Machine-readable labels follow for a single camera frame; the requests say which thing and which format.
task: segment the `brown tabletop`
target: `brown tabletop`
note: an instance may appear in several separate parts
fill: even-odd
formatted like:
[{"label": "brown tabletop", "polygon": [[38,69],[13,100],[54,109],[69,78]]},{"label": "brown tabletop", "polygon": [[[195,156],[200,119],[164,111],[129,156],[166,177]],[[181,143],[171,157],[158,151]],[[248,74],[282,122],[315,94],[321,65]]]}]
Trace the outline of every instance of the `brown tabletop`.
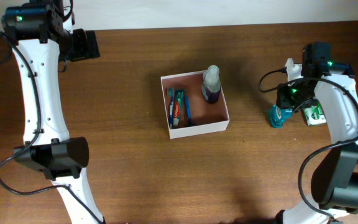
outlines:
[{"label": "brown tabletop", "polygon": [[[259,78],[300,63],[304,45],[330,42],[333,59],[356,73],[358,22],[183,29],[97,31],[101,58],[69,63],[59,74],[71,137],[89,143],[88,180],[107,223],[219,223],[272,218],[301,198],[303,159],[329,144],[326,125],[307,127],[302,114],[273,129],[267,113],[276,93]],[[0,57],[6,46],[0,45]],[[160,77],[221,71],[230,123],[221,133],[169,140]],[[285,81],[272,75],[265,86]],[[0,65],[0,161],[22,144],[24,107],[14,58]],[[306,168],[304,188],[324,155]],[[50,185],[41,173],[12,162],[2,170],[19,190]],[[358,223],[358,215],[342,218]],[[56,190],[16,196],[0,187],[0,223],[70,223]]]}]

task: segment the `cardboard box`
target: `cardboard box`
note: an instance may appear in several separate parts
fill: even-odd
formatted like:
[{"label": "cardboard box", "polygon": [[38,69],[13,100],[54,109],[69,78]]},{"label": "cardboard box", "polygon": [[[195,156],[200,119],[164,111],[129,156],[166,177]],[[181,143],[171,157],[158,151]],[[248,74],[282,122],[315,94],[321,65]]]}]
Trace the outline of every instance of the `cardboard box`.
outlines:
[{"label": "cardboard box", "polygon": [[[221,89],[218,102],[209,104],[204,99],[201,92],[204,72],[205,71],[190,72],[161,77],[162,94],[170,139],[226,130],[230,119],[226,101],[224,99],[223,89]],[[185,93],[189,98],[191,120],[195,123],[194,126],[187,126],[188,120],[186,104],[183,100],[179,125],[173,129],[169,128],[169,105],[171,103],[171,98],[167,96],[168,88],[185,90]]]}]

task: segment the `teal object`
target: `teal object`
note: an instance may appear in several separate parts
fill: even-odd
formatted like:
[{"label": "teal object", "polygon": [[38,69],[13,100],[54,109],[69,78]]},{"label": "teal object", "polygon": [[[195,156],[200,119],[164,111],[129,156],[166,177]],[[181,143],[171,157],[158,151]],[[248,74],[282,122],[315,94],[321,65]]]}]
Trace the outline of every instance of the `teal object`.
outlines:
[{"label": "teal object", "polygon": [[277,105],[273,105],[269,115],[273,128],[281,128],[284,121],[292,117],[292,109],[280,109]]}]

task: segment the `wooden surface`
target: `wooden surface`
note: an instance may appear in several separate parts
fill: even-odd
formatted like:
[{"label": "wooden surface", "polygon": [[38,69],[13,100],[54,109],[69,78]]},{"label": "wooden surface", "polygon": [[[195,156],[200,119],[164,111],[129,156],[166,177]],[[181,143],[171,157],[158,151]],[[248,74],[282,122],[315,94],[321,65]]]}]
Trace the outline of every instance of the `wooden surface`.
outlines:
[{"label": "wooden surface", "polygon": [[[272,218],[297,204],[298,169],[330,143],[327,126],[307,127],[301,114],[273,129],[276,93],[257,82],[301,62],[304,45],[332,44],[333,59],[357,75],[358,22],[97,31],[101,58],[69,63],[59,74],[71,137],[87,138],[88,179],[107,223],[218,223]],[[0,46],[0,56],[6,53]],[[160,77],[215,64],[227,101],[225,132],[169,140]],[[265,86],[283,82],[272,75]],[[22,144],[24,109],[14,59],[0,65],[0,161]],[[323,155],[305,172],[305,191]],[[19,164],[2,171],[20,190],[50,185]],[[358,223],[348,216],[346,223]],[[21,197],[0,187],[0,223],[70,223],[56,190]]]}]

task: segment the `robotic arm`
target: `robotic arm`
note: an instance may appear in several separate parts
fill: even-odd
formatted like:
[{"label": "robotic arm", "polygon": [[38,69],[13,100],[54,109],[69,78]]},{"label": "robotic arm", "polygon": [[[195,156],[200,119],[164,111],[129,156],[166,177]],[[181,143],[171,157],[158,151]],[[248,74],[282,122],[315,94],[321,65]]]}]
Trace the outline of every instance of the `robotic arm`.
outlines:
[{"label": "robotic arm", "polygon": [[287,73],[288,83],[277,88],[277,105],[270,111],[270,122],[279,128],[292,113],[320,102],[334,147],[315,170],[311,195],[305,199],[331,218],[302,201],[281,211],[276,219],[283,224],[339,223],[332,217],[358,213],[358,173],[354,172],[358,165],[358,99],[354,72],[348,64],[331,61],[330,45],[320,42],[303,49],[301,65],[289,58],[285,66],[282,72]]},{"label": "robotic arm", "polygon": [[106,223],[86,176],[88,143],[84,137],[70,138],[60,103],[58,62],[65,62],[66,67],[67,60],[100,57],[94,31],[72,29],[73,1],[70,3],[63,7],[63,0],[30,0],[7,8],[2,17],[2,35],[16,46],[25,108],[24,146],[14,150],[14,158],[43,172],[53,185],[70,189],[58,191],[72,223]]}]

